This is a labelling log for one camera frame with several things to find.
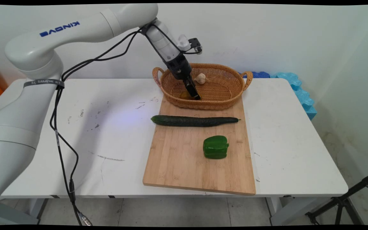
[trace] white wall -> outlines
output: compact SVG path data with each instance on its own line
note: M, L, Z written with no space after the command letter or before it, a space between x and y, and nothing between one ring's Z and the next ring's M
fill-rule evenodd
M0 5L0 84L24 77L4 56L15 36L98 13L106 4ZM202 55L190 62L243 71L294 72L315 100L313 123L349 186L368 175L368 5L159 4L158 19L171 30L197 37ZM57 48L65 69L96 57L124 35L102 43ZM111 54L124 51L127 42ZM138 35L127 55L92 63L72 77L149 78L164 64ZM368 189L353 202L368 224Z
M10 39L90 16L106 6L0 5L0 73L7 84L23 77L4 56L5 44ZM317 101L322 93L318 89L330 84L330 73L345 58L342 57L345 50L352 49L359 30L368 28L368 6L161 3L158 19L175 38L185 34L200 40L203 54L187 55L190 62L223 64L239 72L294 72ZM102 43L67 44L57 48L57 53L68 69L96 57L122 37ZM121 53L126 45L112 54ZM90 64L73 77L147 78L154 67L165 68L149 42L140 35L123 58Z
M368 31L315 108L313 125L351 187L368 176ZM368 224L368 188L350 199Z

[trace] black tripod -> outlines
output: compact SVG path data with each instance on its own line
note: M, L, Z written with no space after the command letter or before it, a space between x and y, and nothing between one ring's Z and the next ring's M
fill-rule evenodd
M368 176L362 179L362 181L357 183L355 186L351 187L349 191L346 192L346 194L340 197L332 197L332 201L323 205L321 208L319 208L315 212L313 213L308 212L305 215L310 218L310 221L312 224L318 225L319 223L317 222L316 217L337 205L336 221L334 224L340 224L341 213L343 211L343 207L345 207L347 210L347 213L349 214L350 218L353 221L353 224L360 225L362 223L359 217L357 216L355 210L353 209L352 205L350 204L348 198L351 195L363 189L364 187L368 188Z

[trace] blue foam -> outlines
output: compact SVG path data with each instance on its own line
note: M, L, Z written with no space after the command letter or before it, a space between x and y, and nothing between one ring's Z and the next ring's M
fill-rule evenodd
M270 78L271 76L267 73L267 72L252 72L252 74L254 75L254 78Z
M305 111L308 111L310 108L312 108L314 101L309 97L308 92L299 87L299 89L295 91L295 94Z
M302 82L298 79L298 76L294 73L277 73L271 76L271 78L286 79L289 82L290 86L292 86L292 89L295 91L298 90L302 85Z
M316 111L316 109L314 109L314 107L312 106L310 109L308 109L308 110L306 111L306 114L308 115L309 119L310 119L310 120L312 120L312 119L315 117L315 115L317 114L317 111Z

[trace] garlic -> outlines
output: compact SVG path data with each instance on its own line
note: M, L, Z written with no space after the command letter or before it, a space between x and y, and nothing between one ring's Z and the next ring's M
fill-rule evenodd
M205 76L205 74L201 73L195 78L195 81L202 85L206 82L206 79L207 77Z

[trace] wooden cutting board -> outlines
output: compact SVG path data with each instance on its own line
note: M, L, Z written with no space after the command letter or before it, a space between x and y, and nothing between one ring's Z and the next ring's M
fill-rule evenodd
M156 125L144 185L238 195L256 193L242 98L229 109L212 111L180 108L164 97L159 115L235 117L241 121L215 127ZM203 141L215 135L228 139L224 159L207 159L203 155Z

